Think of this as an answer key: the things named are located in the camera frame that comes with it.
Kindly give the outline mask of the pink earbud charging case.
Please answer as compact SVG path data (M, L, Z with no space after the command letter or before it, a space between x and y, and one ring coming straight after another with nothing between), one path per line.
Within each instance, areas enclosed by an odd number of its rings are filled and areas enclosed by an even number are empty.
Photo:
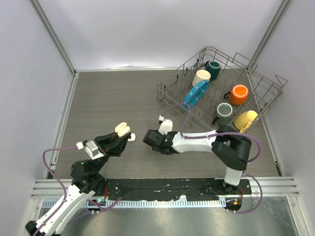
M131 128L126 122L122 122L115 127L115 133L119 138L127 137L131 134Z

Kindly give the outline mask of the white earbud charging case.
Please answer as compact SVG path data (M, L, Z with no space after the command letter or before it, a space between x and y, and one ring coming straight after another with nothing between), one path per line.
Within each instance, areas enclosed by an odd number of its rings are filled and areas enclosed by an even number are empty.
M134 142L134 141L135 141L135 139L136 139L136 135L135 135L135 133L131 133L131 135L130 135L130 137L129 137L128 141L129 141L129 142Z

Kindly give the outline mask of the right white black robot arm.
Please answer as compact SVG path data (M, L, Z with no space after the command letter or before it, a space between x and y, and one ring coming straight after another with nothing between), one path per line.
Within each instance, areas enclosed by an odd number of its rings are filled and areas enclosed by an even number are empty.
M239 190L252 148L252 141L245 134L233 131L227 125L204 133L169 131L163 134L150 129L143 142L165 155L193 151L213 153L226 166L222 188L227 194Z

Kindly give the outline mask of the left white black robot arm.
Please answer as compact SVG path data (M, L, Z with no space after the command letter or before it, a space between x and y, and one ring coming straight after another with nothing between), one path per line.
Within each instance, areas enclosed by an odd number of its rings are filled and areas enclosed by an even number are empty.
M59 236L74 214L92 196L100 196L105 188L105 178L99 173L112 156L119 157L127 142L135 141L135 134L113 132L97 136L91 141L78 142L75 147L51 148L43 152L43 162L47 170L61 185L63 195L56 204L41 218L29 221L25 229L31 236ZM52 172L46 163L45 155L49 151L84 149L89 159L75 162L71 167L72 182L68 188Z

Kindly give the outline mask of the blue polka dot plate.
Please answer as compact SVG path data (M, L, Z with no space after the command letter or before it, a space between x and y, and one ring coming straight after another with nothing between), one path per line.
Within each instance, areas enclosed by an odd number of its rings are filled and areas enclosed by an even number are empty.
M183 107L188 110L189 107L192 108L204 95L204 93L207 91L209 88L210 82L207 80L203 80L196 84L186 95L184 98L184 103Z

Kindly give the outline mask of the grey green mug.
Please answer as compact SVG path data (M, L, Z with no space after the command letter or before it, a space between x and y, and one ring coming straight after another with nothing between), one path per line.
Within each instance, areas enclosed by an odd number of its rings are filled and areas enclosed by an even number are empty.
M229 103L220 103L215 111L215 117L212 121L212 125L228 124L231 120L233 108Z

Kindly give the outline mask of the cream mug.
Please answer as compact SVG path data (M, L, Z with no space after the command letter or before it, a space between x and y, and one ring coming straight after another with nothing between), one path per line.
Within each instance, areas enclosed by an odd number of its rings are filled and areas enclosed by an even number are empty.
M204 70L204 69L199 69L196 71L196 74L194 76L194 79L192 81L192 86L196 86L199 82L201 81L209 81L211 78L211 74L207 71L207 70Z

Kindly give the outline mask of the yellow mug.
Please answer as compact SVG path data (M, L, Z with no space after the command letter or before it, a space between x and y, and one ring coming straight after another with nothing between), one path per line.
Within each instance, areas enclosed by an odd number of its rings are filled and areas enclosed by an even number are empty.
M240 114L235 120L234 125L240 133L244 133L257 118L258 114L256 111L249 110Z

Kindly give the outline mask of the orange mug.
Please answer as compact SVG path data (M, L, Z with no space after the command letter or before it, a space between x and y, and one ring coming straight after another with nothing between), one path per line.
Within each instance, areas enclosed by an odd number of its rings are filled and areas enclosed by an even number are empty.
M249 89L242 84L235 85L231 91L224 94L224 99L228 99L230 103L240 106L246 102L249 95Z

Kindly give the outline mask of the dark teal mug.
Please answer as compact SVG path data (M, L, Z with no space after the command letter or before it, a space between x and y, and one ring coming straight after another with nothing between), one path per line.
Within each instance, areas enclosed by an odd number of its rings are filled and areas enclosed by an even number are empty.
M215 60L210 60L205 63L205 70L211 75L210 81L215 81L220 73L221 64Z

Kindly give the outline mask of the black mounting base plate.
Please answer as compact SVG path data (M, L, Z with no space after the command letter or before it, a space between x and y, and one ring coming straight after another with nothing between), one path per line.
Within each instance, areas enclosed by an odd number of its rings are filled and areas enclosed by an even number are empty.
M242 179L237 187L222 178L125 178L106 179L97 196L123 201L177 201L182 195L188 201L217 200L219 196L250 195L250 181Z

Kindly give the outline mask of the aluminium frame rail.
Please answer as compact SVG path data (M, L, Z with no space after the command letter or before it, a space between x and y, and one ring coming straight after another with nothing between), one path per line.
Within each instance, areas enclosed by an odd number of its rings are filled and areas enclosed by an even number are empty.
M37 179L35 181L31 199L60 198L64 190L56 179Z

